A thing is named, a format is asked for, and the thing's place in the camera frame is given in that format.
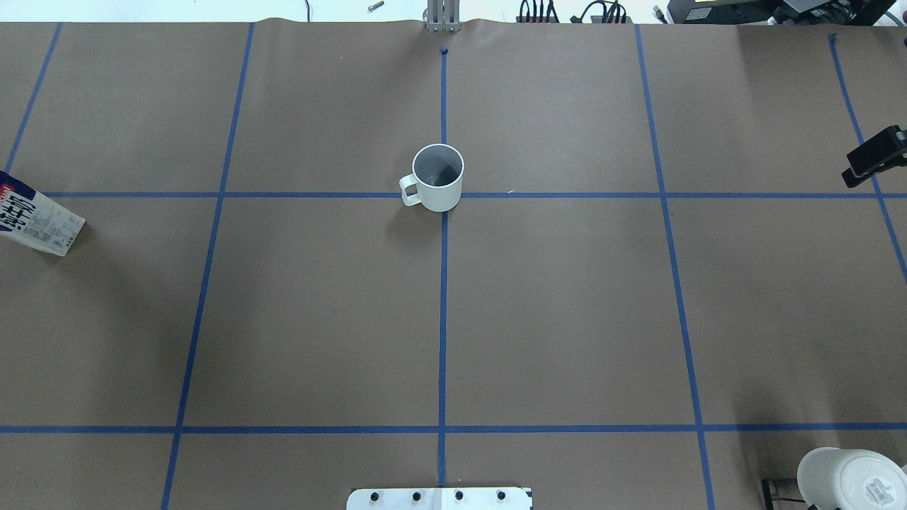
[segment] gray surface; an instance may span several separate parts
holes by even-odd
[[[0,25],[27,34],[0,52],[15,70],[0,76],[0,157],[53,29]],[[45,191],[215,192],[247,30],[66,25],[15,175]],[[846,192],[855,136],[829,32],[642,29],[668,190]],[[889,120],[900,33],[841,33],[864,132],[907,123]],[[172,508],[338,509],[354,487],[438,482],[436,434],[299,427],[438,423],[443,220],[393,193],[440,137],[439,46],[466,191],[656,191],[636,42],[622,26],[256,24],[228,190],[391,195],[223,201],[185,425],[290,428],[186,429]],[[0,240],[0,506],[159,508],[170,429],[10,426],[173,427],[216,199],[60,202],[88,219],[66,258]],[[887,203],[907,240],[907,201]],[[668,204],[707,425],[903,427],[907,287],[875,199]],[[689,428],[460,428],[447,482],[530,485],[538,508],[602,492],[705,508],[660,200],[464,198],[448,218],[447,425]],[[904,430],[706,437],[719,510],[756,510],[758,477],[792,476],[808,447],[902,463],[907,446]]]
[[[354,488],[434,486],[435,435],[183,436],[170,508],[345,507]]]
[[[564,28],[463,26],[448,64],[463,191],[658,190],[633,27]]]
[[[235,199],[220,225],[187,424],[437,423],[438,215]]]
[[[44,191],[217,190],[245,34],[64,25],[16,177]]]
[[[393,190],[440,140],[440,41],[415,21],[258,24],[229,189]]]
[[[0,435],[0,507],[161,508],[169,436]]]
[[[51,39],[54,26],[32,23],[0,24],[0,165],[6,165],[6,156],[13,148],[25,107],[34,89],[34,82],[41,72],[41,64]]]
[[[535,508],[705,508],[695,434],[453,434],[451,485],[524,485]]]
[[[655,199],[464,199],[450,423],[692,423],[663,225]]]
[[[876,200],[671,211],[705,421],[907,421],[907,286]]]
[[[3,239],[3,425],[172,426],[213,199],[60,199],[60,259]]]
[[[847,191],[831,27],[641,30],[668,191]]]
[[[893,124],[907,129],[905,37],[907,30],[903,28],[881,27],[872,31],[847,29],[838,35],[836,47],[847,92],[864,139]],[[882,191],[907,191],[907,169],[893,169],[878,179]]]

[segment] mug rim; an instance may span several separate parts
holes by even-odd
[[[419,179],[419,174],[415,172],[415,160],[419,157],[419,154],[421,154],[422,151],[424,151],[425,149],[428,149],[429,147],[438,147],[438,146],[447,147],[448,149],[451,149],[452,151],[456,152],[457,157],[460,158],[460,175],[457,175],[456,179],[454,179],[452,182],[448,182],[444,186],[433,186],[433,185],[423,181],[422,179]],[[410,165],[410,168],[412,169],[413,176],[419,182],[419,184],[422,184],[423,186],[427,186],[434,190],[443,190],[444,188],[449,188],[449,187],[455,185],[457,182],[459,182],[463,179],[463,173],[466,172],[466,162],[463,160],[463,155],[460,154],[460,151],[458,151],[456,149],[456,147],[454,147],[452,145],[448,145],[447,143],[431,143],[429,145],[426,145],[422,149],[419,149],[419,151],[415,154],[415,156],[413,156],[413,163]]]

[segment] white bracket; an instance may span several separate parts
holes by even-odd
[[[358,489],[346,510],[532,510],[532,489],[520,487],[437,487]]]
[[[429,32],[460,32],[460,0],[428,0],[425,26]]]

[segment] white cylinder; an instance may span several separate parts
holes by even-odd
[[[907,475],[869,450],[817,448],[800,461],[796,482],[819,510],[907,510]]]

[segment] white label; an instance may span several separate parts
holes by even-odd
[[[870,503],[880,508],[888,508],[898,500],[894,485],[884,476],[870,476],[863,482],[863,493]]]
[[[34,200],[9,188],[0,193],[0,225],[11,230],[3,235],[36,250],[65,255],[84,224],[84,219],[41,193]]]
[[[706,19],[708,13],[712,12],[711,7],[699,7],[698,9],[690,9],[687,13],[687,21],[692,21],[695,19]]]

